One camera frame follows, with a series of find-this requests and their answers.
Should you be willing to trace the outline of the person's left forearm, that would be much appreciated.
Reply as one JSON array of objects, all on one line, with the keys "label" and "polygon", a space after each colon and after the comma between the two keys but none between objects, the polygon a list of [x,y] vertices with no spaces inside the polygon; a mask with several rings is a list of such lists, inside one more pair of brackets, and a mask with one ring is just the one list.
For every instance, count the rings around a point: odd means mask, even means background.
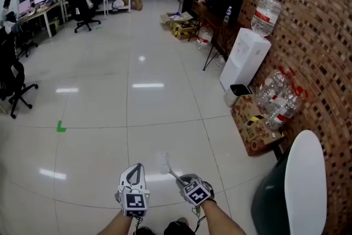
[{"label": "person's left forearm", "polygon": [[128,235],[132,220],[132,217],[127,217],[123,211],[119,211],[113,220],[96,235]]}]

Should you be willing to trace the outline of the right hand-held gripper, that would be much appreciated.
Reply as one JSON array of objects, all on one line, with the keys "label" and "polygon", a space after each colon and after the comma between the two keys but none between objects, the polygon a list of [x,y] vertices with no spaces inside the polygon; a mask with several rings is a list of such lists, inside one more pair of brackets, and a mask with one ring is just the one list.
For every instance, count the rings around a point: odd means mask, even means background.
[{"label": "right hand-held gripper", "polygon": [[190,204],[200,206],[206,200],[214,201],[214,191],[212,186],[203,181],[196,174],[184,174],[179,177],[177,186],[180,195]]}]

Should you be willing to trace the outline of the white water dispenser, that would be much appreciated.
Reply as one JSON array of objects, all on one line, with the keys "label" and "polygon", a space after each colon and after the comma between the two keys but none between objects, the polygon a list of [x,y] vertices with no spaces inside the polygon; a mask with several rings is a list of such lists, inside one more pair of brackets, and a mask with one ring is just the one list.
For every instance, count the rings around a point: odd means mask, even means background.
[{"label": "white water dispenser", "polygon": [[219,77],[224,90],[234,84],[248,86],[270,47],[266,38],[251,29],[241,28]]}]

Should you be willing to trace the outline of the white bin with black lid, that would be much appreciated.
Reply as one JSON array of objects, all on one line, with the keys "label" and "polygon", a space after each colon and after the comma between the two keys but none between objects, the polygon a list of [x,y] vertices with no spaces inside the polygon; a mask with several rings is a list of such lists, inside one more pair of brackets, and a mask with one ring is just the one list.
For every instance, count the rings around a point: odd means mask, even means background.
[{"label": "white bin with black lid", "polygon": [[244,95],[251,95],[252,91],[243,84],[233,84],[224,94],[225,104],[232,108],[233,105],[237,102],[239,97]]}]

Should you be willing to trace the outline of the person's dark trousers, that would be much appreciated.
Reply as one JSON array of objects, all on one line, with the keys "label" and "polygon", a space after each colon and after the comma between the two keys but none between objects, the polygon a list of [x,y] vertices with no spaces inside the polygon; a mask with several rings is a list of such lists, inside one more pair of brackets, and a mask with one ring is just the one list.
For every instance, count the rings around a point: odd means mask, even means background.
[{"label": "person's dark trousers", "polygon": [[[133,235],[156,235],[148,227],[138,228]],[[195,235],[193,230],[189,227],[189,223],[185,217],[181,217],[176,221],[171,222],[164,230],[163,235]]]}]

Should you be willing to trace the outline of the water jug with red label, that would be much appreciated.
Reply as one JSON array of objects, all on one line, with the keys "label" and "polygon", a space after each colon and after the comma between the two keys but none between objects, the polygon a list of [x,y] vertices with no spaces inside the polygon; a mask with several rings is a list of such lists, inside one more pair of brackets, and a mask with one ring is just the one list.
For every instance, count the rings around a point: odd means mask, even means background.
[{"label": "water jug with red label", "polygon": [[207,23],[206,25],[203,25],[199,29],[199,32],[196,38],[197,48],[199,50],[203,48],[207,48],[210,45],[212,38],[213,38],[213,30],[210,27],[210,25]]}]

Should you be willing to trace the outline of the person's right forearm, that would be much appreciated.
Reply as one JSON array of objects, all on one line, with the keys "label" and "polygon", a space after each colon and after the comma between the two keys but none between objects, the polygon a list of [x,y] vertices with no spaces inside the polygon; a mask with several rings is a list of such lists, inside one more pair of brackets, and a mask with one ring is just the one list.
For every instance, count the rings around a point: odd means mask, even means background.
[{"label": "person's right forearm", "polygon": [[201,205],[207,220],[210,235],[246,235],[213,200],[205,200]]}]

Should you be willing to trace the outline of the dark wooden table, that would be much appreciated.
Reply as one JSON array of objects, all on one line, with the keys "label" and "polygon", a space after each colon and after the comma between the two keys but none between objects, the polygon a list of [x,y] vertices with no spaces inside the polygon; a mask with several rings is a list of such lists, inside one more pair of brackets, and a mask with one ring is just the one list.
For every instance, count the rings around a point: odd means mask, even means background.
[{"label": "dark wooden table", "polygon": [[199,34],[200,27],[206,23],[209,23],[213,30],[210,50],[203,67],[203,71],[205,71],[208,65],[219,54],[227,61],[239,30],[243,26],[239,22],[225,23],[222,18],[209,12],[204,4],[197,1],[193,1],[191,11],[196,15],[196,22],[198,22],[195,25],[197,35]]}]

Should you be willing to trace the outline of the yellow and black striped box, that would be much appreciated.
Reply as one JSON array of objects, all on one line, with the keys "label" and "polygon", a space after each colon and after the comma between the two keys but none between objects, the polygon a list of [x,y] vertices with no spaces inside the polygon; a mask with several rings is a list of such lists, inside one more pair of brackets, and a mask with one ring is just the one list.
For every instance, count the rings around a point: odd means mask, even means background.
[{"label": "yellow and black striped box", "polygon": [[189,40],[196,35],[195,26],[186,21],[184,23],[174,23],[171,29],[171,34],[178,40]]}]

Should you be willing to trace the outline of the open cardboard box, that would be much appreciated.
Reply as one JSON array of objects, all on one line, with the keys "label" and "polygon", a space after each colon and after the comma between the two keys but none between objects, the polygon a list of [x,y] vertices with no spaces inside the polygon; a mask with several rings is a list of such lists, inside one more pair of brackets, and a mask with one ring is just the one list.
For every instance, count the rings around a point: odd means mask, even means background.
[{"label": "open cardboard box", "polygon": [[188,12],[183,13],[164,13],[160,15],[162,24],[165,24],[169,29],[173,29],[175,24],[185,24],[193,18]]}]

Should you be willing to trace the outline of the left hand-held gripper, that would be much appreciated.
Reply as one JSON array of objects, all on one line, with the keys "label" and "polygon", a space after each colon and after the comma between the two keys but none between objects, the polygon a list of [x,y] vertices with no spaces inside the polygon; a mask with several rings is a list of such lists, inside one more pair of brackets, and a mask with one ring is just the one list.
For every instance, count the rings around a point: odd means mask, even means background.
[{"label": "left hand-held gripper", "polygon": [[150,197],[150,192],[146,189],[144,166],[136,163],[125,169],[120,174],[119,184],[115,198],[124,216],[144,217]]}]

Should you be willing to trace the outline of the wooden top desk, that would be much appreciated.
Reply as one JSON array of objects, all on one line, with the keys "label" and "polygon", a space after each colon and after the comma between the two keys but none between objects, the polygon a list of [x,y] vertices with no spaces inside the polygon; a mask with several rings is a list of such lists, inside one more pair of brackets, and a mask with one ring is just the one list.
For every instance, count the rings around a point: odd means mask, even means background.
[{"label": "wooden top desk", "polygon": [[51,28],[50,28],[50,24],[49,24],[49,21],[48,21],[48,16],[47,16],[47,13],[56,8],[56,7],[60,7],[60,11],[61,11],[61,15],[62,15],[62,19],[63,19],[63,23],[66,22],[67,20],[67,16],[66,16],[66,12],[65,12],[65,0],[58,0],[55,4],[52,4],[48,7],[43,7],[43,8],[39,8],[37,9],[33,14],[28,14],[24,17],[21,17],[19,19],[19,23],[20,24],[23,24],[23,23],[26,23],[30,20],[33,20],[35,18],[38,18],[40,16],[43,16],[44,17],[44,20],[45,20],[45,24],[46,24],[46,28],[47,28],[47,32],[48,32],[48,35],[49,35],[49,38],[52,38],[53,35],[52,35],[52,32],[51,32]]}]

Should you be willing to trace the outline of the large clear water jug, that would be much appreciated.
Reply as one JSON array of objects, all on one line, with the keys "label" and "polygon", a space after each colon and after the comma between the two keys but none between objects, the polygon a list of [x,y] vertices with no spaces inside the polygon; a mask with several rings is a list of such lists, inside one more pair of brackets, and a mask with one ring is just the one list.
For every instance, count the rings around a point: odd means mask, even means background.
[{"label": "large clear water jug", "polygon": [[281,13],[282,6],[276,0],[259,0],[251,20],[251,29],[261,37],[271,34]]}]

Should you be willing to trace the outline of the black office chair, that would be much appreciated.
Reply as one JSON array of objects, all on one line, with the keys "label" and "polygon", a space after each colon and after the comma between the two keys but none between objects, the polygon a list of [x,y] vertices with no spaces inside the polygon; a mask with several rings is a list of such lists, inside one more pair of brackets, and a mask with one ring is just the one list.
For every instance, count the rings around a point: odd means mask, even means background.
[{"label": "black office chair", "polygon": [[86,26],[88,31],[91,31],[90,24],[101,24],[100,20],[94,19],[95,12],[89,8],[86,0],[67,0],[71,10],[71,17],[76,21],[76,28],[74,33]]},{"label": "black office chair", "polygon": [[21,101],[28,109],[32,104],[27,103],[23,95],[30,89],[38,89],[38,84],[26,86],[24,66],[15,56],[15,40],[12,32],[7,33],[5,27],[0,28],[0,100],[7,97],[12,105],[10,116],[16,119],[15,110],[18,101]]},{"label": "black office chair", "polygon": [[20,25],[19,30],[15,33],[16,56],[19,59],[22,55],[28,57],[28,51],[31,47],[38,47],[34,41],[34,32],[29,23]]}]

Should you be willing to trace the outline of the white oval bathtub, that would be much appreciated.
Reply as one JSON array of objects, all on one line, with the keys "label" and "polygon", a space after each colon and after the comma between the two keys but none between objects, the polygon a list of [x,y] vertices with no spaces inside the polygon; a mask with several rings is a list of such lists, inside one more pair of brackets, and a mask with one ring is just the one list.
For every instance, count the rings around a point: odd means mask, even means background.
[{"label": "white oval bathtub", "polygon": [[255,191],[251,216],[257,235],[322,235],[324,162],[318,137],[310,130],[300,132]]}]

